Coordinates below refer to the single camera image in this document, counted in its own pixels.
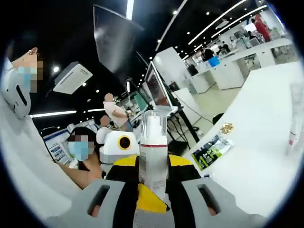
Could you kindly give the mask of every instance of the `tile floor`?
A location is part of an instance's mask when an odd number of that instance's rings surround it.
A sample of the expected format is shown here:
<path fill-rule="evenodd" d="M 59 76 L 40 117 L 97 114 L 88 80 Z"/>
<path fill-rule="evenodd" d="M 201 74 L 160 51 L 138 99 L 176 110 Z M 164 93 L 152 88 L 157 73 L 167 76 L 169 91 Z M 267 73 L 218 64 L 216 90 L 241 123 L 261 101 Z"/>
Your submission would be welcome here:
<path fill-rule="evenodd" d="M 212 121 L 213 117 L 219 113 L 225 112 L 228 107 L 231 105 L 235 97 L 237 96 L 238 92 L 241 88 L 235 89 L 227 89 L 227 90 L 219 90 L 217 84 L 212 86 L 207 92 L 203 94 L 195 94 L 193 97 L 197 104 L 199 105 L 201 111 L 204 113 L 203 116 Z M 213 124 L 200 118 L 194 126 L 199 127 L 199 129 L 206 134 L 212 127 Z M 176 137 L 177 133 L 173 132 L 173 136 L 179 140 L 183 141 L 181 137 Z M 196 143 L 189 131 L 185 132 L 187 140 L 189 142 L 190 147 L 192 148 Z"/>

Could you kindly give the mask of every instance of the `face mask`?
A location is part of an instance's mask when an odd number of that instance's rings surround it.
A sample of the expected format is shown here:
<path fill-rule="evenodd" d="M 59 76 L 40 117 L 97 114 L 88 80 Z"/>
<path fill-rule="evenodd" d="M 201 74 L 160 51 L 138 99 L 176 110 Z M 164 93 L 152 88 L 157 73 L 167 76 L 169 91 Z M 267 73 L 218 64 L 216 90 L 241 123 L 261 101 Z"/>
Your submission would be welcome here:
<path fill-rule="evenodd" d="M 23 86 L 29 92 L 31 91 L 31 82 L 37 83 L 37 68 L 34 67 L 22 67 L 18 68 L 18 74 L 22 77 Z"/>
<path fill-rule="evenodd" d="M 89 148 L 89 142 L 68 142 L 68 148 L 71 155 L 75 157 L 78 161 L 85 161 L 89 154 L 92 154 L 94 148 Z"/>

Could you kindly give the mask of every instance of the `white shirt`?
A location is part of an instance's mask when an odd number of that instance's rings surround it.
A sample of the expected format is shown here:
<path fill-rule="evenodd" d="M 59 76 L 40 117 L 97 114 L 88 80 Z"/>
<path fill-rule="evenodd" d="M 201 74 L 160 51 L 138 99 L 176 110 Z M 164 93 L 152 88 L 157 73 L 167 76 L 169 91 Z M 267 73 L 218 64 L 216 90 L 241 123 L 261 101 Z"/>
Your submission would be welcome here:
<path fill-rule="evenodd" d="M 112 131 L 112 130 L 110 130 L 110 129 L 107 128 L 107 127 L 102 127 L 102 128 L 100 128 L 100 129 L 97 131 L 97 134 L 96 134 L 96 142 L 97 142 L 98 144 L 104 144 L 107 135 L 108 135 L 111 131 Z"/>
<path fill-rule="evenodd" d="M 113 120 L 119 128 L 122 127 L 122 125 L 128 121 L 128 118 L 120 118 L 120 117 L 113 116 L 112 113 L 114 111 L 126 115 L 124 109 L 117 106 L 114 102 L 104 101 L 104 110 L 107 113 L 107 115 L 110 117 L 110 119 Z"/>

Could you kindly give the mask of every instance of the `white bottle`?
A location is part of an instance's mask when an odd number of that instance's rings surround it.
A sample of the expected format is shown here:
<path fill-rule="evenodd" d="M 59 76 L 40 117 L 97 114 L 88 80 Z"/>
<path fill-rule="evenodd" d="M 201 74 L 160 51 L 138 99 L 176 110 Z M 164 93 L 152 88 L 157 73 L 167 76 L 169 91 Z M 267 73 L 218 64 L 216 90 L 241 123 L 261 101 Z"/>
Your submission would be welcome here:
<path fill-rule="evenodd" d="M 139 160 L 139 181 L 161 200 L 165 197 L 167 180 L 167 118 L 159 112 L 142 115 Z"/>

